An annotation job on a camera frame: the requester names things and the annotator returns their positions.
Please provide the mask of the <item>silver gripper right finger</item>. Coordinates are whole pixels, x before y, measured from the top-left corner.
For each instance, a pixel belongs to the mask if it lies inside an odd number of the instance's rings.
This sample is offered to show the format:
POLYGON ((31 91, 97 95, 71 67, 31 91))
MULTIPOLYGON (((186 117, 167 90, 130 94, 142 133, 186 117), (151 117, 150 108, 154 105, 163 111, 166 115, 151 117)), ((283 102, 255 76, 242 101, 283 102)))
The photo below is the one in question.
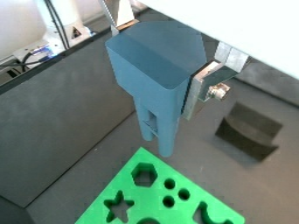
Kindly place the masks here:
POLYGON ((250 56, 225 42, 219 42, 214 59, 191 76, 182 116, 190 120, 209 99, 223 101, 230 87, 225 81, 246 68, 250 56))

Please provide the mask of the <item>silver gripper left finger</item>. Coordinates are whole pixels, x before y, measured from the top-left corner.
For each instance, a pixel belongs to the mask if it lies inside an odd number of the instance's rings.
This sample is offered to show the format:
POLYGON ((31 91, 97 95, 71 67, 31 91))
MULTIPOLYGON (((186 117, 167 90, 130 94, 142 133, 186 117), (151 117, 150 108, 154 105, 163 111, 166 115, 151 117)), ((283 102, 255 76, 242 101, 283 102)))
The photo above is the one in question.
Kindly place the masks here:
POLYGON ((99 4, 107 16, 114 36, 139 22, 130 0, 99 0, 99 4))

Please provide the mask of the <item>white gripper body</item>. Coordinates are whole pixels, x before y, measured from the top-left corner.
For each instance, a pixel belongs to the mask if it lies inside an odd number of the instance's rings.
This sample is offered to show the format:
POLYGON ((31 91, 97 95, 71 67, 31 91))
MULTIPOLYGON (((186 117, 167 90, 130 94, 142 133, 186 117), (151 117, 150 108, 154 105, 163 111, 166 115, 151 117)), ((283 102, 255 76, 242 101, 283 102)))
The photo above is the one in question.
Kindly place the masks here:
POLYGON ((139 0, 299 79, 299 0, 139 0))

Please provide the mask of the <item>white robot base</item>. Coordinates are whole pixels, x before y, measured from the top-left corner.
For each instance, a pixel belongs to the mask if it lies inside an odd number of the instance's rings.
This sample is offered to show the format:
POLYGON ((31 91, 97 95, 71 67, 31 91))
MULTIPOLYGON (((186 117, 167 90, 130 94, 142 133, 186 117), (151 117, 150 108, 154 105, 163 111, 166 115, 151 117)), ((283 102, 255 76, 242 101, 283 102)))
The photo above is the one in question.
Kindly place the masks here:
POLYGON ((53 58, 93 36, 83 24, 75 0, 35 0, 46 32, 42 39, 18 50, 14 56, 28 66, 53 58))

